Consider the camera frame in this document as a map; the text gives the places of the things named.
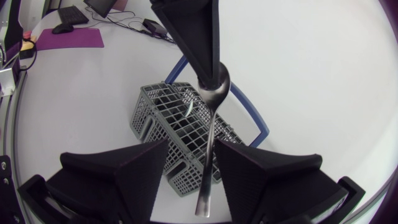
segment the purple mouse pad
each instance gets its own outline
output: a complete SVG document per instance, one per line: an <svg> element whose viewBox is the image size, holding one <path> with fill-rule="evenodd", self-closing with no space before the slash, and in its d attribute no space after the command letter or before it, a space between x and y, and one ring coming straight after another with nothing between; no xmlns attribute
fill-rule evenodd
<svg viewBox="0 0 398 224"><path fill-rule="evenodd" d="M65 34L52 34L52 29L43 30L36 42L37 50L74 47L104 47L101 32L93 28L76 28Z"/></svg>

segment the blue handle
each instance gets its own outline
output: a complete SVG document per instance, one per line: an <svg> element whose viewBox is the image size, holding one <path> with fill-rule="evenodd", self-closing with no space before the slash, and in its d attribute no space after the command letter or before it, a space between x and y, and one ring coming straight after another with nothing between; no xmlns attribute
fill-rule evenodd
<svg viewBox="0 0 398 224"><path fill-rule="evenodd" d="M180 75L181 71L187 65L188 60L182 56L181 59L174 66L173 70L170 72L165 82L167 84L172 84L175 79ZM250 144L251 147L258 147L261 142L268 136L269 129L267 127L266 122L263 120L257 109L250 102L250 100L246 97L245 94L234 84L231 83L231 92L235 95L235 97L241 102L244 108L249 112L251 118L256 123L257 127L260 129L260 134L257 138Z"/></svg>

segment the spoon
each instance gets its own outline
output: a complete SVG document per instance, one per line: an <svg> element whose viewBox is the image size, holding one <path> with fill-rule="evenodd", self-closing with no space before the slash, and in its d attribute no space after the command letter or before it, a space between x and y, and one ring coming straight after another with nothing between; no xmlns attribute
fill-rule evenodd
<svg viewBox="0 0 398 224"><path fill-rule="evenodd" d="M197 209L195 215L200 217L210 216L210 192L211 180L213 177L213 143L214 143L214 127L216 120L216 113L218 107L222 104L231 88L231 80L229 73L220 62L220 87L215 90L208 90L204 84L199 80L199 94L207 105L210 111L209 135L206 149L205 166L203 167L203 175L201 178L201 185L199 190L199 197L197 202Z"/></svg>

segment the gray plastic basket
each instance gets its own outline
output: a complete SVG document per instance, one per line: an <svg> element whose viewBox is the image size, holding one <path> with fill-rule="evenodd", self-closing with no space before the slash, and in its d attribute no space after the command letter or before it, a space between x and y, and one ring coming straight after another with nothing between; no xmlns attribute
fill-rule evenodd
<svg viewBox="0 0 398 224"><path fill-rule="evenodd" d="M192 112L184 117L191 101ZM131 129L144 142L169 139L164 174L179 196L190 194L200 187L209 120L208 108L189 83L158 83L141 87ZM233 129L218 115L215 136L243 144ZM220 170L213 155L213 182L220 181Z"/></svg>

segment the white table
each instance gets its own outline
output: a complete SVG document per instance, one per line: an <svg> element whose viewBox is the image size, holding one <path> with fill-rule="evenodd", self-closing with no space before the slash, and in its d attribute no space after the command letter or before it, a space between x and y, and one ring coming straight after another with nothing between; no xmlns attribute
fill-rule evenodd
<svg viewBox="0 0 398 224"><path fill-rule="evenodd" d="M33 35L59 23L53 12L41 20ZM96 27L105 48L39 51L29 70L18 122L23 182L34 174L50 178L61 169L63 152L89 154L141 143L129 126L139 88L165 80L182 56L168 42L112 24ZM151 220L201 223L231 219L222 184L213 187L210 219L195 216L197 197L198 193L180 198L163 177Z"/></svg>
<svg viewBox="0 0 398 224"><path fill-rule="evenodd" d="M322 170L334 180L351 177L367 191L366 201L397 164L398 51L381 8L361 2L355 14L345 5L322 10L321 4L264 2L257 7L262 14L242 19L231 12L232 6L245 11L243 2L221 1L220 34L221 61L270 128L260 148L320 154ZM258 27L245 21L257 17L263 31L248 35ZM59 23L53 12L34 34ZM129 120L139 87L164 80L182 56L163 41L111 24L96 27L105 48L41 51L29 70L18 122L22 181L34 174L51 177L61 168L63 152L138 144ZM190 67L179 80L196 83ZM240 128L249 118L228 119L230 111L241 112L233 98L220 113L246 142L252 140L253 125ZM178 197L162 179L151 219L230 220L222 184L213 186L211 218L194 216L196 199L197 193Z"/></svg>

